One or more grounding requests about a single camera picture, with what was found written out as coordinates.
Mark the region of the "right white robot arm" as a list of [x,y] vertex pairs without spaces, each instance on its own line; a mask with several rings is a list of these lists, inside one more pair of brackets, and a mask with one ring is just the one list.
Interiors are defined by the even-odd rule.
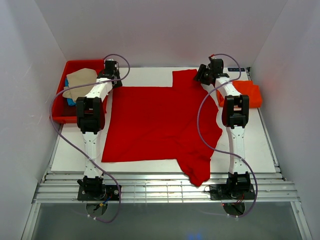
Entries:
[[223,64],[208,66],[201,64],[194,80],[205,85],[214,85],[224,97],[221,120],[225,126],[229,151],[216,150],[230,156],[228,178],[225,184],[209,187],[213,199],[241,200],[245,194],[253,193],[251,189],[250,168],[245,160],[245,127],[249,121],[250,99],[241,94],[230,81],[228,74],[223,72]]

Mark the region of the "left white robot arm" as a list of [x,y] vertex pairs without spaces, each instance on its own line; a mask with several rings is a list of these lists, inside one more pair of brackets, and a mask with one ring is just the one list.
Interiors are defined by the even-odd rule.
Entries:
[[96,167],[102,159],[99,141],[106,122],[103,101],[113,88],[122,86],[118,81],[118,70],[101,70],[97,75],[96,84],[85,96],[76,100],[77,126],[82,133],[84,152],[89,156],[85,164],[84,177],[78,183],[84,193],[95,200],[100,200],[106,195],[103,171]]

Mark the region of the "red t shirt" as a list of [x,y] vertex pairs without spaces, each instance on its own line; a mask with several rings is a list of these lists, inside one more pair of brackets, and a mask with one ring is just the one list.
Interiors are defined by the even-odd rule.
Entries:
[[112,93],[104,163],[175,159],[190,182],[210,178],[223,133],[218,107],[194,80],[195,69],[172,72],[172,86],[122,86]]

